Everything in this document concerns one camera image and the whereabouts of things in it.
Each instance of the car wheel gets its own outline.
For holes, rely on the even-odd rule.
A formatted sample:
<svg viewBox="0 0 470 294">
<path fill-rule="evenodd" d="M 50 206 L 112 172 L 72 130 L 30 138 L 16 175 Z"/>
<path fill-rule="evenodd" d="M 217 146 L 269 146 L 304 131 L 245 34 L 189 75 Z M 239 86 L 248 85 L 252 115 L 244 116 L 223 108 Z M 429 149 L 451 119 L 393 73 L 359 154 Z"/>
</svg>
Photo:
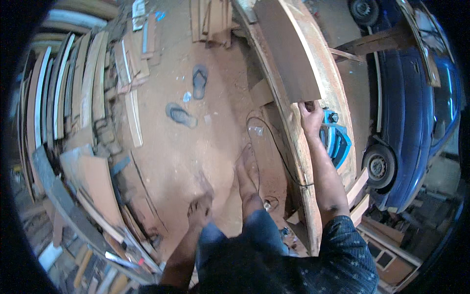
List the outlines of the car wheel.
<svg viewBox="0 0 470 294">
<path fill-rule="evenodd" d="M 352 0 L 349 11 L 359 25 L 373 26 L 379 19 L 379 5 L 375 0 Z"/>
<path fill-rule="evenodd" d="M 392 152 L 381 144 L 370 146 L 362 159 L 362 167 L 367 167 L 369 171 L 367 183 L 375 189 L 384 188 L 392 182 L 395 166 Z"/>
</svg>

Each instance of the hand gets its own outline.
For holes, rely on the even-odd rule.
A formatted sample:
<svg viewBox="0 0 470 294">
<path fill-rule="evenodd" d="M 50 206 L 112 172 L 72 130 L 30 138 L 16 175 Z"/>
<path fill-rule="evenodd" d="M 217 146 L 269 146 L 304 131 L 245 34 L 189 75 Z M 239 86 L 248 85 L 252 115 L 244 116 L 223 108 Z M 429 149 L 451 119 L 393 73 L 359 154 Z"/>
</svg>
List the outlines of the hand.
<svg viewBox="0 0 470 294">
<path fill-rule="evenodd" d="M 188 208 L 190 230 L 202 230 L 212 219 L 212 197 L 204 194 L 193 200 Z"/>
<path fill-rule="evenodd" d="M 304 102 L 299 102 L 298 108 L 300 110 L 300 117 L 302 118 L 300 122 L 307 139 L 319 137 L 321 123 L 325 116 L 320 103 L 316 100 L 307 102 L 307 105 L 305 105 Z"/>
</svg>

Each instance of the blue power tool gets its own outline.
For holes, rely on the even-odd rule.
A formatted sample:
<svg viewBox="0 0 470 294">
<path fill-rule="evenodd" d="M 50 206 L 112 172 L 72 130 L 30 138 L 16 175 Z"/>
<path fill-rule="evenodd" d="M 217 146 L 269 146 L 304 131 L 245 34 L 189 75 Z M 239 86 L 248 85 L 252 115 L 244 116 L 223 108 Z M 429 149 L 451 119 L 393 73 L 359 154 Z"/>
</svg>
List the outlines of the blue power tool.
<svg viewBox="0 0 470 294">
<path fill-rule="evenodd" d="M 346 127 L 338 125 L 336 112 L 324 107 L 325 117 L 320 127 L 320 138 L 336 169 L 343 164 L 351 148 Z"/>
</svg>

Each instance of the black cable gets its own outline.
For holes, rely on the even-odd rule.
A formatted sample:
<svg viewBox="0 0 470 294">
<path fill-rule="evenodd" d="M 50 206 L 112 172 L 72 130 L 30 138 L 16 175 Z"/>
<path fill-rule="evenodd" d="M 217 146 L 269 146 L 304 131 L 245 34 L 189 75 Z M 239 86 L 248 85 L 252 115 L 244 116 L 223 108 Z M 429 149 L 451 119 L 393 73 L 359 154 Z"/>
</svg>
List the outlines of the black cable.
<svg viewBox="0 0 470 294">
<path fill-rule="evenodd" d="M 248 124 L 250 123 L 250 120 L 252 120 L 252 119 L 260 120 L 261 122 L 263 122 L 263 123 L 266 125 L 267 129 L 269 130 L 269 133 L 271 134 L 271 137 L 273 138 L 274 145 L 276 146 L 276 149 L 277 149 L 277 151 L 279 152 L 279 156 L 280 156 L 281 159 L 282 159 L 282 163 L 284 164 L 284 167 L 286 168 L 287 173 L 289 174 L 290 178 L 294 181 L 294 183 L 297 184 L 297 185 L 300 186 L 300 187 L 310 187 L 310 186 L 312 186 L 313 183 L 312 183 L 312 184 L 303 185 L 302 183 L 300 183 L 299 180 L 297 180 L 296 178 L 294 178 L 294 176 L 293 176 L 292 173 L 290 172 L 289 168 L 287 167 L 287 163 L 286 163 L 286 161 L 284 160 L 284 157 L 282 156 L 282 153 L 281 153 L 281 151 L 279 150 L 279 147 L 277 146 L 277 143 L 276 143 L 276 140 L 275 140 L 275 138 L 274 138 L 273 132 L 271 131 L 271 128 L 268 126 L 268 124 L 267 124 L 264 120 L 260 119 L 259 117 L 252 116 L 252 117 L 247 118 L 247 120 L 246 120 L 246 131 L 248 132 L 248 137 L 250 138 L 250 142 L 252 141 L 252 139 L 251 139 L 251 135 L 250 135 L 250 130 L 249 130 Z M 258 165 L 256 165 L 256 168 L 258 169 L 258 193 L 259 193 L 259 185 L 260 185 L 261 181 L 260 181 L 260 176 L 259 176 L 259 167 L 258 167 Z"/>
</svg>

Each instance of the hubcap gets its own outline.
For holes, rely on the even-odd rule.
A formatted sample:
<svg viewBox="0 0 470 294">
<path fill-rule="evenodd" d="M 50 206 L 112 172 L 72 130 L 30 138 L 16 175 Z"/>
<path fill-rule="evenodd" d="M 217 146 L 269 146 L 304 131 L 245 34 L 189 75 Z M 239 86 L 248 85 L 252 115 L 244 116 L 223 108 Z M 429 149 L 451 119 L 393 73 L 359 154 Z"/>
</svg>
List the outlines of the hubcap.
<svg viewBox="0 0 470 294">
<path fill-rule="evenodd" d="M 353 10 L 356 15 L 360 17 L 368 16 L 370 13 L 370 6 L 365 1 L 358 1 L 354 4 Z"/>
<path fill-rule="evenodd" d="M 385 159 L 378 154 L 371 156 L 369 160 L 369 171 L 369 175 L 372 179 L 376 181 L 382 179 L 387 171 Z"/>
</svg>

